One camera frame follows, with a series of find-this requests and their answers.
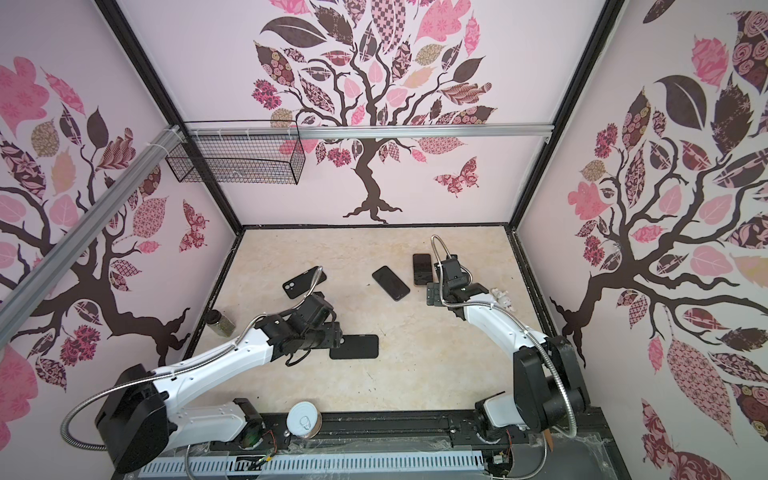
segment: smartphone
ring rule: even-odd
[[[379,356],[379,336],[345,335],[341,346],[330,349],[332,360],[375,359]]]
[[[302,293],[309,291],[312,286],[312,277],[315,274],[315,270],[317,270],[317,267],[313,266],[306,272],[296,275],[294,278],[283,284],[283,291],[285,291],[288,298],[294,299]],[[326,273],[322,272],[317,284],[320,285],[322,282],[326,281],[327,278]]]
[[[409,289],[388,266],[379,268],[377,271],[373,272],[372,276],[376,283],[378,283],[384,291],[392,297],[392,300],[398,301],[411,293],[411,289]]]
[[[435,281],[432,277],[432,255],[429,253],[413,254],[413,284],[424,286]]]

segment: marble floor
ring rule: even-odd
[[[317,350],[296,366],[279,359],[222,383],[193,405],[247,397],[260,412],[287,412],[302,400],[325,412],[472,409],[511,390],[506,355],[480,329],[427,306],[426,288],[413,286],[412,255],[431,253],[435,233],[475,282],[508,290],[518,318],[541,329],[503,227],[249,230],[214,307],[237,323],[237,332],[255,315],[291,307],[296,301],[282,291],[283,282],[322,265],[328,280],[317,290],[345,334],[379,336],[379,358],[331,360]],[[384,265],[411,289],[399,302],[371,277]],[[206,328],[197,353],[224,341]]]

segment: patterned leaf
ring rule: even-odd
[[[74,305],[74,310],[78,313],[80,318],[86,322],[95,323],[101,325],[101,320],[98,315],[98,305],[90,300],[82,300]]]
[[[634,207],[645,188],[645,163],[643,162],[643,148],[637,150],[634,159],[630,162],[627,175],[624,177],[624,186],[627,189],[627,206]]]
[[[141,273],[141,270],[133,266],[131,262],[122,259],[115,260],[110,267],[114,268],[122,276],[133,276]]]
[[[35,371],[44,382],[60,386],[67,391],[67,371],[59,362],[38,357],[35,361]]]
[[[664,348],[661,346],[661,338],[655,336],[648,344],[648,359],[654,367],[654,373],[661,370],[661,363],[664,361]]]
[[[442,61],[440,63],[440,66],[442,67],[443,71],[448,71],[448,69],[452,67],[454,63],[456,63],[456,58],[458,58],[458,52],[461,49],[462,49],[462,43],[459,42],[458,45],[456,45],[455,47],[449,48],[448,50],[445,51],[444,54],[442,54]]]
[[[456,137],[424,137],[418,139],[419,146],[428,154],[440,155],[464,145]]]
[[[768,382],[768,373],[746,357],[736,353],[710,353],[710,358],[725,373],[748,382]]]
[[[688,255],[673,255],[668,253],[659,259],[659,264],[656,265],[656,273],[660,275],[663,273],[669,273],[678,268]]]
[[[768,165],[768,148],[741,157],[729,164],[713,182],[725,188],[741,188],[760,178],[766,165]]]
[[[742,223],[727,241],[743,248],[765,248],[768,246],[768,214],[757,214]]]
[[[712,166],[702,147],[683,140],[683,165],[688,170],[705,170]]]
[[[322,88],[318,87],[317,85],[310,84],[303,78],[300,78],[299,80],[301,81],[301,86],[304,89],[306,97],[313,105],[318,107],[320,110],[329,111],[331,113],[336,111],[336,109],[333,107],[333,103],[331,102],[330,97],[328,94],[326,94],[326,92],[323,91]]]
[[[397,49],[395,59],[392,61],[392,81],[398,81],[406,76],[408,67],[411,66],[411,46],[404,41]]]
[[[444,45],[439,45],[436,43],[421,47],[419,53],[416,54],[415,62],[421,66],[430,65],[432,62],[437,60],[438,55],[440,55],[440,52],[444,47]]]
[[[730,348],[740,352],[751,352],[763,347],[768,342],[768,333],[761,329],[737,328],[726,333],[718,339]]]
[[[730,424],[730,400],[725,384],[707,358],[698,350],[672,339],[667,364],[677,386],[704,415],[733,435]]]
[[[457,105],[476,104],[480,100],[480,95],[490,91],[491,87],[490,82],[481,87],[478,87],[477,84],[463,83],[444,88],[440,93]]]

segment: leaf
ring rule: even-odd
[[[320,45],[326,38],[314,25],[297,17],[280,17],[264,25],[261,33],[274,31],[294,47],[309,48]]]
[[[38,357],[35,361],[35,372],[44,382],[60,386],[67,391],[67,371],[59,362]]]
[[[661,363],[664,361],[664,348],[661,346],[661,338],[655,336],[648,344],[648,359],[654,367],[654,373],[661,370]]]
[[[674,0],[656,0],[654,4],[648,10],[643,18],[643,23],[651,23],[653,20],[659,18],[669,7],[672,6]]]
[[[406,81],[402,83],[402,86],[406,88],[419,88],[429,80],[434,70],[433,67],[421,67],[419,70],[411,73],[406,78]]]
[[[326,92],[323,91],[322,88],[318,87],[317,85],[310,84],[303,78],[300,78],[299,80],[301,82],[301,87],[304,89],[306,97],[310,100],[310,103],[318,107],[320,110],[329,111],[330,113],[334,113],[336,111],[336,109],[333,107],[333,103],[331,102],[330,97],[326,94]]]
[[[768,382],[768,373],[752,360],[736,353],[710,353],[712,362],[725,373],[748,382]]]
[[[453,81],[456,83],[462,83],[464,81],[469,80],[472,78],[472,75],[475,74],[475,72],[478,70],[478,67],[480,66],[480,62],[482,61],[482,58],[470,58],[469,60],[464,60],[461,65],[456,67],[456,69],[453,72]]]
[[[725,255],[709,245],[702,245],[694,250],[690,268],[696,274],[704,276],[718,276],[733,271],[733,266]]]
[[[629,328],[632,329],[634,324],[642,320],[647,313],[648,299],[645,295],[640,295],[629,307]]]
[[[760,178],[766,165],[768,165],[768,148],[745,155],[729,164],[713,182],[725,188],[745,187]]]
[[[417,140],[419,146],[428,154],[440,155],[464,145],[456,137],[424,137]]]
[[[705,170],[712,166],[702,147],[683,140],[683,165],[688,170]]]
[[[640,147],[634,155],[624,177],[624,186],[627,189],[627,207],[632,208],[640,200],[645,188],[645,163],[643,162],[643,148]]]
[[[51,205],[48,212],[51,222],[63,227],[74,227],[78,222],[78,208],[74,205],[72,197],[62,195]]]
[[[70,142],[80,147],[83,144],[83,139],[80,136],[80,128],[74,121],[72,114],[69,113],[69,110],[67,110],[64,105],[62,105],[62,107],[64,108],[64,112],[58,120],[58,127]]]
[[[360,38],[360,61],[370,60],[373,55],[376,54],[376,47],[378,46],[379,44],[376,42],[376,37],[373,36],[373,30],[369,23],[366,32],[362,34],[362,38]]]
[[[480,100],[480,95],[490,91],[491,87],[490,82],[481,87],[478,87],[477,84],[464,83],[444,88],[440,93],[457,105],[476,104]]]
[[[38,157],[53,157],[58,152],[58,132],[50,121],[39,124],[32,130],[30,139]]]
[[[657,80],[667,89],[667,115],[676,124],[701,130],[707,118],[707,97],[701,85],[685,75]]]
[[[454,63],[456,63],[456,58],[458,58],[458,52],[461,49],[462,49],[462,43],[459,42],[458,45],[456,45],[455,47],[449,48],[448,50],[445,51],[444,54],[442,54],[442,60],[441,60],[440,66],[442,67],[443,71],[448,71],[448,69],[452,67]]]
[[[730,202],[733,199],[733,195],[723,195],[722,197],[715,197],[709,200],[699,207],[699,218],[704,220],[707,225],[717,225],[726,214],[730,212]]]
[[[661,196],[659,199],[659,210],[666,215],[674,215],[680,209],[683,200],[683,192],[680,185],[675,185]]]
[[[715,118],[710,124],[712,138],[723,155],[728,155],[741,143],[752,124],[750,97],[732,80],[731,75],[728,85],[720,91],[720,97],[715,103]]]
[[[744,278],[759,286],[768,286],[768,257],[734,257],[731,259],[736,264]]]
[[[352,60],[352,55],[342,50],[327,51],[323,54],[323,57],[328,58],[337,67],[343,67]]]
[[[692,325],[710,330],[728,330],[715,319],[715,317],[703,308],[688,309],[683,313],[683,318]]]
[[[659,264],[656,265],[656,273],[660,275],[669,273],[678,268],[686,258],[688,258],[688,255],[673,255],[672,253],[668,253],[659,259]]]
[[[406,76],[408,67],[411,66],[411,46],[404,41],[397,49],[395,59],[392,61],[392,81],[398,81]]]
[[[0,220],[8,223],[18,222],[27,214],[27,207],[14,197],[0,195]]]
[[[672,160],[661,145],[650,143],[650,165],[656,170],[666,170],[672,166]]]
[[[69,154],[69,149],[67,149],[56,156],[56,161],[51,169],[51,179],[56,195],[72,188],[75,179],[74,173],[74,162],[72,162],[72,156]]]
[[[134,215],[133,235],[141,238],[149,238],[157,233],[160,227],[163,226],[163,219],[165,218],[165,202],[167,199],[168,197],[147,198],[141,204]]]
[[[672,339],[672,345],[667,352],[667,364],[680,391],[704,415],[733,435],[730,425],[730,400],[725,384],[707,358],[692,346]]]
[[[421,49],[419,49],[419,53],[416,54],[415,62],[421,66],[430,65],[432,62],[437,60],[438,55],[440,55],[440,52],[444,47],[444,45],[439,45],[436,43],[421,47]]]
[[[597,220],[589,220],[587,223],[581,226],[581,229],[579,229],[578,233],[576,233],[576,237],[588,237],[590,233],[592,233],[592,230],[598,225]]]
[[[80,318],[86,322],[95,323],[101,325],[101,320],[98,315],[98,306],[90,300],[82,300],[74,305],[74,310],[78,313]]]
[[[734,350],[751,352],[762,348],[763,344],[768,341],[768,333],[761,329],[742,329],[739,327],[721,336],[718,340]]]
[[[88,117],[85,127],[88,131],[88,138],[91,139],[91,143],[97,150],[107,146],[107,143],[109,143],[109,131],[104,123],[104,119],[101,118],[98,108]]]
[[[635,299],[637,299],[637,296],[640,295],[640,292],[637,290],[627,289],[623,292],[621,292],[621,295],[619,295],[619,300],[616,302],[616,307],[619,306],[630,306]]]

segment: black wire basket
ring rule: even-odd
[[[189,140],[203,155],[195,160],[207,164],[214,180],[220,183],[298,184],[306,159],[298,125],[295,121],[267,122],[281,127],[281,131],[290,125],[296,129],[275,134],[203,135],[193,132]],[[203,181],[184,144],[178,144],[165,160],[178,181]]]

